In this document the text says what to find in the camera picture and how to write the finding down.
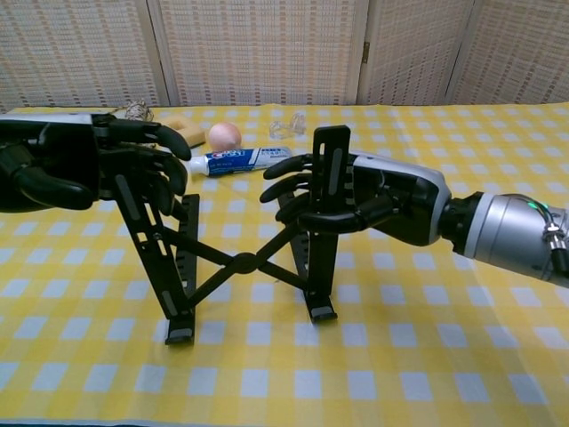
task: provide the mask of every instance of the tablecloth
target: tablecloth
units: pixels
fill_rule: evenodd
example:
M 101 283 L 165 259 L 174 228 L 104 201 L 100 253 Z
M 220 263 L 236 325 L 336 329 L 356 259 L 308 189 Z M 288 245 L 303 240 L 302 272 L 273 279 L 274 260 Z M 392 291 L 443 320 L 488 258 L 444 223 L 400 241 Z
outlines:
M 316 127 L 346 124 L 352 149 L 438 169 L 456 197 L 522 192 L 569 206 L 569 104 L 154 111 L 204 129 L 230 121 L 246 147 L 295 153 L 310 151 Z M 294 112 L 306 134 L 271 140 L 270 123 Z M 200 239 L 258 249 L 281 229 L 276 204 L 258 201 L 265 188 L 259 172 L 194 178 Z M 114 202 L 0 214 L 0 420 L 568 425 L 569 290 L 451 249 L 375 230 L 343 236 L 337 321 L 310 324 L 299 292 L 255 272 L 198 306 L 193 347 L 168 347 Z M 293 270 L 289 246 L 275 262 Z M 200 261 L 200 283 L 215 270 Z

